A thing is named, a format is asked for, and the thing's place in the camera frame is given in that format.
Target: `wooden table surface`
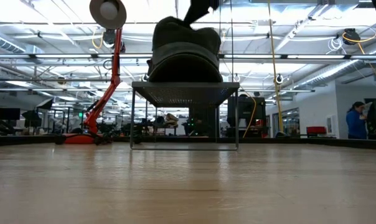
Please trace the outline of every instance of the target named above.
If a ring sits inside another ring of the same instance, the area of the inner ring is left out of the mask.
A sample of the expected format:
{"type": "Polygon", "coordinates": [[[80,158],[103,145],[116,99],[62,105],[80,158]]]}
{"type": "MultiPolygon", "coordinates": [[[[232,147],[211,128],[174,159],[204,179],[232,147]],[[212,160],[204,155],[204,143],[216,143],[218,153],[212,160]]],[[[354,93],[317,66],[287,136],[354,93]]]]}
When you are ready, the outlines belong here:
{"type": "Polygon", "coordinates": [[[376,151],[0,147],[0,223],[376,223],[376,151]]]}

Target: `hanging wire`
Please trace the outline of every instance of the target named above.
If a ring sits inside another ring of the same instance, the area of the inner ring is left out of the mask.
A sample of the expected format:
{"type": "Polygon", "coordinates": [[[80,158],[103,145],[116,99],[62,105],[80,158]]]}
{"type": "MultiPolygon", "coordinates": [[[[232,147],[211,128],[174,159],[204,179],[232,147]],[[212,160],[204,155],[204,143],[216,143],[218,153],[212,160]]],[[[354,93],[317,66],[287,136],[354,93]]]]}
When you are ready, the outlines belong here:
{"type": "Polygon", "coordinates": [[[273,25],[271,20],[271,0],[268,0],[268,14],[270,15],[269,21],[270,21],[270,34],[271,34],[271,49],[273,53],[273,67],[274,67],[274,86],[275,86],[275,99],[276,103],[278,105],[278,118],[279,118],[279,127],[280,131],[283,130],[282,125],[282,109],[281,109],[281,100],[280,100],[280,94],[278,93],[278,85],[276,84],[276,65],[275,65],[275,49],[274,49],[274,35],[273,35],[273,25]]]}
{"type": "Polygon", "coordinates": [[[232,1],[230,1],[230,10],[231,10],[231,49],[232,49],[232,58],[231,58],[231,62],[232,62],[232,81],[233,81],[233,16],[232,16],[232,1]]]}

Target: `cable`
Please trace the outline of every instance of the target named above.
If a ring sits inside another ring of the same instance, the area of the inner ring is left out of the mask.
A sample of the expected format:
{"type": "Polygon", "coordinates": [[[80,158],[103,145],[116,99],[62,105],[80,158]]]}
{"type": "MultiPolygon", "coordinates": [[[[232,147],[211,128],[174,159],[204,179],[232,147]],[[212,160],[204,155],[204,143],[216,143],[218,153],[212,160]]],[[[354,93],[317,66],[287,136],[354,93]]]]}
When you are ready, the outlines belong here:
{"type": "Polygon", "coordinates": [[[231,62],[232,62],[232,81],[233,81],[233,16],[232,16],[232,1],[230,2],[230,10],[231,10],[231,38],[232,38],[232,42],[231,42],[231,51],[232,51],[232,58],[231,58],[231,62]]]}
{"type": "Polygon", "coordinates": [[[242,88],[242,86],[240,88],[253,100],[253,102],[255,102],[255,107],[253,108],[253,112],[251,112],[251,118],[250,118],[249,124],[247,124],[245,134],[243,134],[243,138],[245,138],[246,133],[248,132],[248,130],[250,128],[251,122],[253,121],[253,117],[254,117],[255,112],[256,112],[257,102],[256,102],[256,99],[254,99],[248,92],[246,92],[245,89],[242,88]]]}
{"type": "Polygon", "coordinates": [[[345,35],[346,35],[346,32],[344,32],[342,34],[342,37],[345,38],[345,40],[348,40],[348,41],[351,41],[351,42],[354,42],[354,43],[364,43],[366,41],[373,40],[376,37],[376,33],[375,33],[375,35],[373,37],[366,39],[366,40],[352,40],[352,39],[348,39],[347,37],[345,37],[345,35]]]}
{"type": "Polygon", "coordinates": [[[271,21],[271,0],[268,0],[268,14],[270,15],[269,21],[270,21],[270,34],[271,34],[271,49],[273,53],[273,67],[274,67],[274,86],[275,86],[275,99],[278,104],[278,119],[279,119],[279,127],[280,131],[283,130],[282,125],[282,109],[281,109],[281,101],[280,96],[278,93],[278,86],[276,84],[276,65],[275,65],[275,49],[274,49],[274,35],[273,35],[273,24],[271,21]]]}
{"type": "Polygon", "coordinates": [[[353,64],[353,66],[357,70],[357,72],[363,76],[363,78],[367,78],[362,72],[360,72],[360,70],[358,70],[358,68],[354,64],[353,64]]]}
{"type": "MultiPolygon", "coordinates": [[[[361,43],[358,43],[358,46],[360,47],[360,50],[363,54],[365,54],[365,51],[364,49],[362,48],[362,45],[361,43]]],[[[370,67],[372,68],[372,71],[374,72],[374,74],[376,75],[376,68],[371,64],[369,63],[370,67]]],[[[355,68],[363,77],[365,77],[365,75],[363,75],[357,68],[355,68]]]]}
{"type": "Polygon", "coordinates": [[[327,47],[329,47],[329,50],[331,50],[331,51],[329,51],[326,54],[329,54],[329,53],[331,53],[333,51],[338,51],[339,49],[341,49],[343,47],[343,41],[340,38],[338,38],[338,39],[331,39],[327,43],[327,47]]]}
{"type": "Polygon", "coordinates": [[[102,32],[102,35],[101,35],[101,44],[100,44],[100,46],[97,46],[97,45],[95,44],[95,42],[94,42],[94,36],[95,36],[95,30],[94,30],[94,32],[93,32],[93,37],[92,37],[92,39],[91,39],[91,42],[93,43],[93,46],[94,46],[96,49],[100,49],[100,48],[102,47],[102,42],[103,42],[103,32],[102,32]]]}

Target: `yellow cable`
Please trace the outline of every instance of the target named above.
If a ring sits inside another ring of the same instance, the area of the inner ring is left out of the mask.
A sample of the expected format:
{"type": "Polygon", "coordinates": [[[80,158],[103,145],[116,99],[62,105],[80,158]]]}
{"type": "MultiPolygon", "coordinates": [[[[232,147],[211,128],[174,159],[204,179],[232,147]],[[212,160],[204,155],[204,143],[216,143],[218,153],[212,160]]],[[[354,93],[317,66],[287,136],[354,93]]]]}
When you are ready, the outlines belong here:
{"type": "Polygon", "coordinates": [[[244,90],[242,88],[242,86],[240,87],[248,96],[250,96],[250,98],[255,102],[255,107],[253,108],[253,112],[251,112],[251,118],[250,118],[250,122],[246,128],[246,131],[245,131],[245,134],[243,134],[243,138],[245,138],[246,136],[246,133],[248,132],[249,128],[250,128],[250,125],[251,125],[251,122],[253,121],[253,117],[255,115],[255,112],[256,112],[256,107],[257,107],[257,102],[256,102],[256,99],[254,99],[248,92],[246,92],[246,90],[244,90]]]}
{"type": "MultiPolygon", "coordinates": [[[[360,43],[358,43],[358,46],[360,47],[360,50],[363,54],[365,54],[365,51],[364,49],[362,48],[362,45],[360,43]]],[[[376,68],[371,64],[369,63],[370,67],[372,68],[372,71],[374,72],[374,74],[376,75],[376,68]]]]}
{"type": "Polygon", "coordinates": [[[271,34],[271,48],[273,53],[273,66],[274,66],[274,85],[275,85],[275,99],[278,104],[278,119],[279,119],[279,127],[280,131],[283,130],[282,125],[282,109],[281,109],[281,102],[280,102],[280,94],[278,93],[278,86],[276,84],[276,65],[275,65],[275,50],[274,50],[274,36],[273,36],[273,25],[271,21],[271,0],[268,0],[268,14],[270,15],[270,34],[271,34]]]}
{"type": "Polygon", "coordinates": [[[93,46],[94,46],[96,49],[100,49],[100,48],[102,47],[102,42],[103,42],[103,32],[102,32],[102,34],[101,34],[101,44],[100,44],[100,46],[97,46],[97,45],[95,44],[95,42],[94,42],[94,35],[95,35],[95,30],[94,30],[94,32],[93,32],[93,38],[91,39],[91,41],[92,41],[92,43],[93,43],[93,46]]]}
{"type": "Polygon", "coordinates": [[[343,33],[342,37],[348,41],[351,41],[351,42],[354,42],[354,43],[364,43],[366,41],[370,41],[370,40],[373,40],[375,37],[376,37],[376,33],[373,37],[369,38],[369,39],[366,39],[366,40],[352,40],[352,39],[348,39],[347,37],[345,37],[347,33],[343,33]]]}

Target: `ceiling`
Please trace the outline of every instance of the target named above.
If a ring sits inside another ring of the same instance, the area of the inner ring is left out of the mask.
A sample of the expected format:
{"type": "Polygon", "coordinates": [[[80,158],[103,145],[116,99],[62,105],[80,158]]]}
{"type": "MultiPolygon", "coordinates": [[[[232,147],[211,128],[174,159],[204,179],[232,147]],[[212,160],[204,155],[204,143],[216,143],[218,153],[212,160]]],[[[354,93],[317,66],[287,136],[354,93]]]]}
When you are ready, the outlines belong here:
{"type": "MultiPolygon", "coordinates": [[[[104,29],[96,24],[90,15],[88,7],[90,0],[35,0],[31,1],[34,9],[24,4],[23,1],[25,0],[0,0],[0,36],[7,41],[20,46],[33,45],[46,54],[95,54],[97,52],[108,54],[111,52],[105,45],[100,48],[93,45],[93,42],[97,46],[100,45],[101,33],[104,29]]],[[[226,1],[219,11],[203,17],[193,25],[193,28],[213,27],[222,38],[223,43],[220,48],[222,54],[270,54],[271,39],[267,38],[270,32],[267,20],[269,17],[267,5],[249,2],[249,0],[233,0],[231,13],[229,1],[226,1]]],[[[332,39],[337,34],[341,35],[345,28],[355,28],[363,39],[371,38],[376,33],[376,12],[374,8],[358,8],[356,7],[357,4],[336,5],[328,8],[325,13],[320,13],[315,20],[309,21],[307,18],[317,5],[300,2],[297,0],[286,5],[273,4],[271,7],[271,18],[274,21],[273,36],[277,54],[344,54],[340,47],[339,50],[332,50],[333,48],[330,45],[332,39]],[[295,34],[291,35],[288,41],[285,41],[287,35],[291,34],[292,31],[295,31],[295,34]]],[[[125,0],[123,3],[128,13],[126,25],[123,27],[123,42],[126,46],[126,53],[150,54],[155,23],[167,16],[183,18],[189,8],[190,1],[125,0]]],[[[375,42],[376,37],[364,43],[365,49],[375,42]]],[[[356,45],[343,45],[342,48],[347,54],[358,54],[359,52],[356,45]]],[[[8,53],[0,48],[0,54],[8,53]]],[[[66,77],[101,81],[101,79],[110,78],[103,62],[104,60],[47,59],[44,60],[44,63],[38,65],[25,60],[0,59],[1,65],[20,71],[20,73],[10,71],[7,71],[6,74],[0,73],[0,78],[26,78],[39,74],[39,78],[44,80],[66,77]]],[[[331,63],[334,62],[330,60],[325,62],[315,60],[277,61],[276,72],[282,74],[286,82],[294,84],[331,63]]],[[[121,66],[122,85],[120,88],[123,89],[129,89],[129,84],[132,81],[140,81],[141,77],[148,71],[145,59],[123,59],[121,66]]],[[[244,88],[269,89],[273,87],[274,70],[271,60],[257,60],[255,62],[236,60],[233,64],[230,60],[221,60],[220,73],[225,82],[232,81],[230,74],[232,67],[234,73],[238,74],[237,79],[244,88]]],[[[109,82],[68,82],[65,85],[60,85],[57,82],[43,81],[29,85],[51,88],[76,88],[81,85],[104,89],[109,85],[109,82]]],[[[15,85],[15,83],[0,83],[0,86],[4,88],[9,86],[23,87],[23,85],[15,85]]],[[[93,101],[95,97],[101,95],[100,92],[97,96],[89,96],[84,92],[73,94],[82,102],[93,101]]],[[[131,103],[131,93],[116,92],[113,95],[113,100],[131,103]]],[[[177,110],[164,111],[176,113],[177,110]]]]}

